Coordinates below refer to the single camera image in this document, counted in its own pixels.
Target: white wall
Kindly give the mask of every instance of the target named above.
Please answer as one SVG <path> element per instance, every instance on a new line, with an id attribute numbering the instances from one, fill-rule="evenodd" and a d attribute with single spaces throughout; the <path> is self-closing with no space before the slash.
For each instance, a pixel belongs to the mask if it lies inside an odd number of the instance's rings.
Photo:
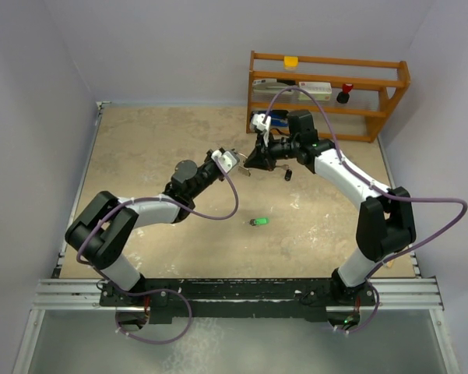
<path id="1" fill-rule="evenodd" d="M 97 108 L 41 0 L 0 0 L 0 373 L 55 265 Z"/>
<path id="2" fill-rule="evenodd" d="M 401 59 L 433 2 L 45 1 L 96 99 L 189 104 L 244 103 L 251 49 Z"/>
<path id="3" fill-rule="evenodd" d="M 438 0 L 406 59 L 412 86 L 382 133 L 396 183 L 414 196 L 468 201 L 468 0 Z M 419 237 L 440 228 L 457 209 L 415 206 Z M 422 274 L 439 280 L 468 373 L 468 214 L 417 254 Z"/>

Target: yellow object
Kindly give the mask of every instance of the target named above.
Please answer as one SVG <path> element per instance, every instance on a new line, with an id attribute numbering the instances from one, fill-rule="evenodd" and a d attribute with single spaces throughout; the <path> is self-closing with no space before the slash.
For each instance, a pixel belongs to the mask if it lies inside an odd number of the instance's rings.
<path id="1" fill-rule="evenodd" d="M 297 57 L 284 56 L 283 57 L 283 68 L 285 70 L 296 70 L 296 68 L 297 68 Z"/>

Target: green object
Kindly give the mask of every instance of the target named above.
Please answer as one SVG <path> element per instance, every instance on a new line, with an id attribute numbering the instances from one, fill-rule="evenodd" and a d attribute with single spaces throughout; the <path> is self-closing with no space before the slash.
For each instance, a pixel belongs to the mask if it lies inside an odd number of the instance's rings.
<path id="1" fill-rule="evenodd" d="M 267 217 L 263 217 L 263 218 L 255 218 L 254 220 L 250 220 L 249 224 L 252 226 L 259 226 L 262 224 L 268 224 L 269 222 L 270 220 Z"/>

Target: beige table surface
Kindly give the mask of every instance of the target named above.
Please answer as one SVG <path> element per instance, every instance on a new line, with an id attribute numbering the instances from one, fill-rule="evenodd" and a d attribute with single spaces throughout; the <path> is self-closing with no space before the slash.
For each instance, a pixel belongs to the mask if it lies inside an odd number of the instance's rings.
<path id="1" fill-rule="evenodd" d="M 244 128 L 245 108 L 106 108 L 78 213 L 102 190 L 123 197 L 155 196 L 179 161 L 201 164 L 208 149 L 250 153 L 255 136 Z M 341 146 L 357 166 L 388 184 L 377 143 Z M 124 254 L 146 277 L 329 277 L 355 248 L 357 211 L 325 179 L 295 161 L 287 163 L 293 169 L 290 182 L 281 169 L 253 170 L 249 178 L 231 173 L 240 207 L 230 220 L 191 215 L 180 224 L 136 229 Z M 215 182 L 195 205 L 197 211 L 224 215 L 233 208 L 234 197 L 226 182 Z M 270 222 L 250 226 L 249 220 L 257 217 Z M 61 277 L 98 277 L 75 257 L 68 247 Z M 377 275 L 413 277 L 410 257 L 397 259 Z"/>

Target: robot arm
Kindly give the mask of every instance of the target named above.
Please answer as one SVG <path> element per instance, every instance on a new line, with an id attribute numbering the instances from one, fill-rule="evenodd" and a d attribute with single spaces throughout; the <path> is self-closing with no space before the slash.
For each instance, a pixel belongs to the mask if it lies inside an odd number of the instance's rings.
<path id="1" fill-rule="evenodd" d="M 246 168 L 272 171 L 277 160 L 296 158 L 312 173 L 333 183 L 359 210 L 357 248 L 333 272 L 336 297 L 362 286 L 377 263 L 415 241 L 411 203 L 390 201 L 370 185 L 396 196 L 410 196 L 408 191 L 402 187 L 390 189 L 346 159 L 347 165 L 364 176 L 369 185 L 347 171 L 340 163 L 334 143 L 318 138 L 309 111 L 293 111 L 287 116 L 288 138 L 274 139 L 269 132 L 269 118 L 266 121 L 268 125 L 262 123 L 263 119 L 264 115 L 253 117 L 252 127 L 258 136 L 255 149 L 245 161 Z"/>
<path id="2" fill-rule="evenodd" d="M 131 231 L 150 224 L 183 221 L 189 212 L 173 202 L 193 210 L 193 199 L 217 179 L 223 179 L 223 173 L 215 161 L 228 173 L 238 164 L 239 159 L 234 151 L 220 148 L 209 151 L 201 166 L 190 160 L 181 161 L 164 193 L 148 199 L 152 201 L 134 202 L 120 209 L 108 222 L 108 226 L 101 228 L 88 242 L 83 257 L 120 289 L 145 291 L 144 276 L 122 253 Z M 99 221 L 110 210 L 129 200 L 118 198 L 107 191 L 99 192 L 69 227 L 65 240 L 78 251 Z"/>

